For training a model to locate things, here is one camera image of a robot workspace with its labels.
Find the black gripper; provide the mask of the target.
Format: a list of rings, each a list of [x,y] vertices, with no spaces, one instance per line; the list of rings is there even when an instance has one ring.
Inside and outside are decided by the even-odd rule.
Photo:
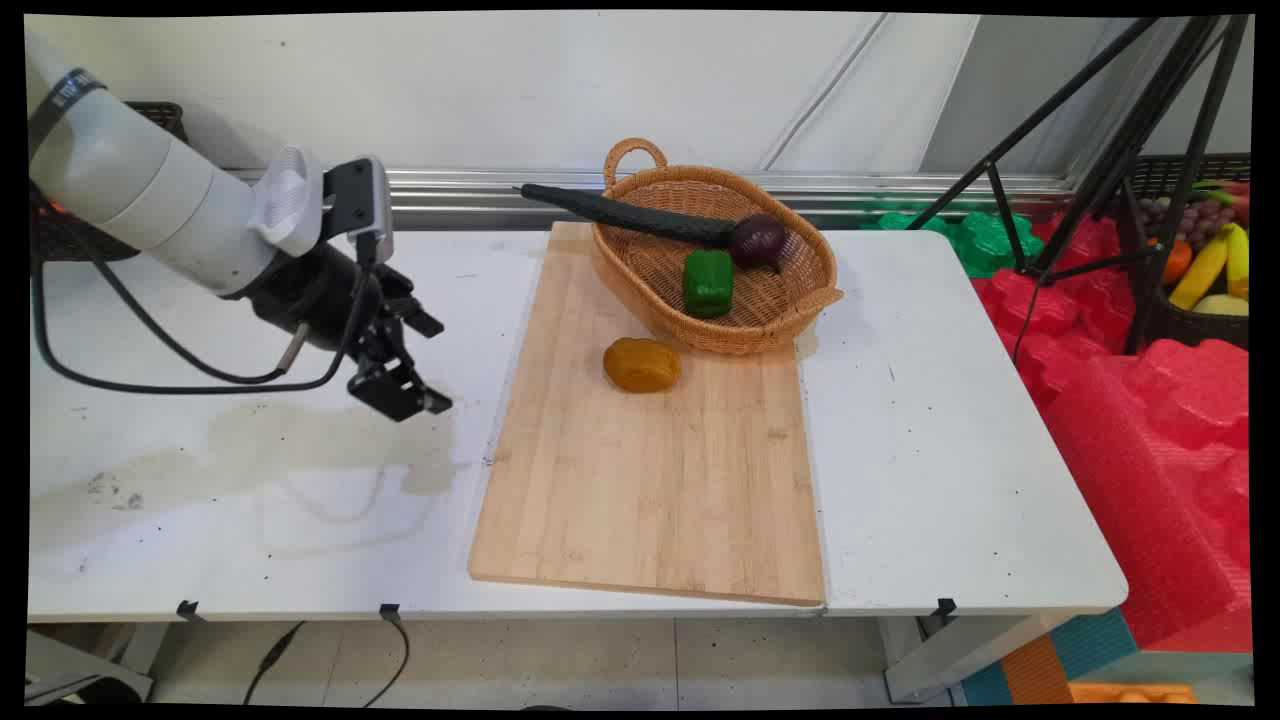
[[[408,327],[430,340],[444,324],[412,296],[411,281],[384,264],[372,269],[362,293],[356,293],[361,272],[356,260],[324,243],[280,264],[247,299],[257,318],[289,334],[306,324],[306,341],[326,352],[338,350],[356,299],[361,299],[353,336],[343,348],[357,365],[347,392],[393,421],[420,413],[447,413],[452,398],[422,380],[408,350],[376,336],[380,331],[385,340],[403,340]]]

